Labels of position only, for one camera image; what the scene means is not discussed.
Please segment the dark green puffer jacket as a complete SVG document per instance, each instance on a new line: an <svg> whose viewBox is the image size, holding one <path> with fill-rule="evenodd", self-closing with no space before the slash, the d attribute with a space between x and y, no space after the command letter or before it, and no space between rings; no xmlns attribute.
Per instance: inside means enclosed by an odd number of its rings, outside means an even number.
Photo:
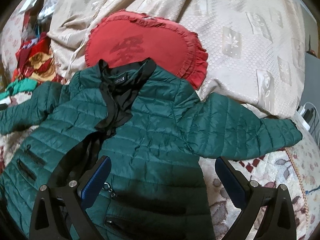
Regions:
<svg viewBox="0 0 320 240"><path fill-rule="evenodd" d="M1 111L1 135L35 129L1 174L1 212L29 236L39 188L66 186L102 156L112 168L88 216L104 239L214 239L200 158L254 159L295 145L288 119L258 118L152 59L45 82Z"/></svg>

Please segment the white power strip with chargers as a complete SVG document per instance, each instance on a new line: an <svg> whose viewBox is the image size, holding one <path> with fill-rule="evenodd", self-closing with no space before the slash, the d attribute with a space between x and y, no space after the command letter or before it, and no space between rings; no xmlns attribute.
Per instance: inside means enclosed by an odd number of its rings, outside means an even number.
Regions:
<svg viewBox="0 0 320 240"><path fill-rule="evenodd" d="M298 116L302 119L303 126L309 132L315 132L319 125L319 111L315 104L306 102L297 107Z"/></svg>

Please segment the grey cabinet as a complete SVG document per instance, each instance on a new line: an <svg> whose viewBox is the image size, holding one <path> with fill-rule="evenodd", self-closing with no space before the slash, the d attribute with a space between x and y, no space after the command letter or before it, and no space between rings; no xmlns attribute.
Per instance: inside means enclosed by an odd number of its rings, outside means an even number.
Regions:
<svg viewBox="0 0 320 240"><path fill-rule="evenodd" d="M301 104L313 103L319 109L320 103L320 60L319 58L305 55L305 84L300 100Z"/></svg>

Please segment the teal green cloth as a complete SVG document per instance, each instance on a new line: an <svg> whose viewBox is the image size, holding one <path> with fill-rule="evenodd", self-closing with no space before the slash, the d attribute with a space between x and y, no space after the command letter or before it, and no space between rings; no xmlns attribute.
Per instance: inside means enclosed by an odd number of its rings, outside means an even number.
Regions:
<svg viewBox="0 0 320 240"><path fill-rule="evenodd" d="M4 92L0 94L0 100L3 100L9 96L16 95L21 92L32 92L37 87L37 81L32 79L15 80L10 83Z"/></svg>

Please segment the red and yellow floral cloth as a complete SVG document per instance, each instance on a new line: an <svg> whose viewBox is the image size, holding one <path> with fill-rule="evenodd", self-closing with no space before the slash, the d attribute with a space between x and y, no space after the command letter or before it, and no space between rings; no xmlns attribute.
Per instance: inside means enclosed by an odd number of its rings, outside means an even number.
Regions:
<svg viewBox="0 0 320 240"><path fill-rule="evenodd" d="M64 78L56 72L49 47L50 38L46 32L42 32L38 38L23 42L16 53L17 67L11 81L28 78L38 84L46 81L64 83Z"/></svg>

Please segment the pink floral curtain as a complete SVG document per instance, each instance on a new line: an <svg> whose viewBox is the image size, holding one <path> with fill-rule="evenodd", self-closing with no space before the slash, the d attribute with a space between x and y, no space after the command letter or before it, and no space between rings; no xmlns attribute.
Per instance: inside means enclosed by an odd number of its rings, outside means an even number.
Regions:
<svg viewBox="0 0 320 240"><path fill-rule="evenodd" d="M1 33L1 58L5 78L10 82L17 67L16 53L21 46L24 16L14 12L6 22Z"/></svg>

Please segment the beige embossed bedspread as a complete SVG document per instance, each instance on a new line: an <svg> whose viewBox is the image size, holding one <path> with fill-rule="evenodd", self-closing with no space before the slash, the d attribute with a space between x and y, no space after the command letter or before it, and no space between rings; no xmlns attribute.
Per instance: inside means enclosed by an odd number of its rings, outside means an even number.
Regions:
<svg viewBox="0 0 320 240"><path fill-rule="evenodd" d="M305 81L305 28L295 0L57 0L48 35L61 76L84 68L91 30L120 9L197 33L208 53L201 99L216 92L260 117L295 114Z"/></svg>

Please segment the red heart-shaped ruffled pillow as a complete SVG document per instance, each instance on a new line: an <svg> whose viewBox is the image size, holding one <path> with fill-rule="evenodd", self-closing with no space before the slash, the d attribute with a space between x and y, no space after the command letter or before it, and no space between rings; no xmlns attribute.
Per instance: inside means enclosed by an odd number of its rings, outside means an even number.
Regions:
<svg viewBox="0 0 320 240"><path fill-rule="evenodd" d="M85 61L111 68L151 58L197 90L206 77L208 53L197 33L166 18L126 10L112 13L91 30Z"/></svg>

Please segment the white plastic bag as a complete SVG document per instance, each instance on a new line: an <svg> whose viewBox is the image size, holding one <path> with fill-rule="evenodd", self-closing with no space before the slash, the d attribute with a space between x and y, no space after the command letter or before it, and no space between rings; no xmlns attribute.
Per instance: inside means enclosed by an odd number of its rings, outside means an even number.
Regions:
<svg viewBox="0 0 320 240"><path fill-rule="evenodd" d="M44 0L43 7L37 16L37 20L40 23L46 22L52 17L55 7L57 5L57 0Z"/></svg>

